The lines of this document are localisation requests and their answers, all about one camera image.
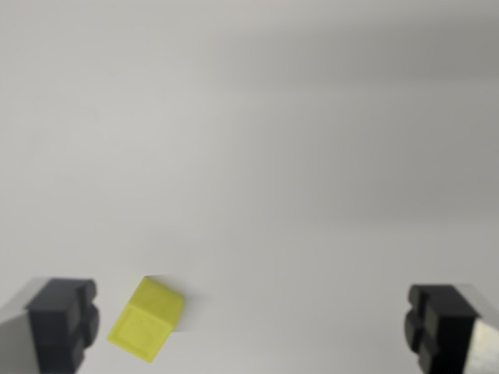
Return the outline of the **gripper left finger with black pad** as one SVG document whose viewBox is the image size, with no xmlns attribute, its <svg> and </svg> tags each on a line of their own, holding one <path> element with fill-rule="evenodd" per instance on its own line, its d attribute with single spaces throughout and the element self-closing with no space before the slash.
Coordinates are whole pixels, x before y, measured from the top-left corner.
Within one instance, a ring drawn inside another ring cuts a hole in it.
<svg viewBox="0 0 499 374">
<path fill-rule="evenodd" d="M 2 373 L 76 373 L 98 335 L 92 279 L 35 277 L 1 305 Z"/>
</svg>

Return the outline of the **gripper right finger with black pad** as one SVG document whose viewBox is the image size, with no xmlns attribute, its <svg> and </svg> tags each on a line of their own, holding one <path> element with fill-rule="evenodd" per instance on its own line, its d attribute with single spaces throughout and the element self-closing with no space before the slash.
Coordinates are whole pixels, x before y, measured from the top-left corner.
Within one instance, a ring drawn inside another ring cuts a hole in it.
<svg viewBox="0 0 499 374">
<path fill-rule="evenodd" d="M 498 308 L 467 284 L 414 284 L 404 333 L 423 373 L 497 373 Z"/>
</svg>

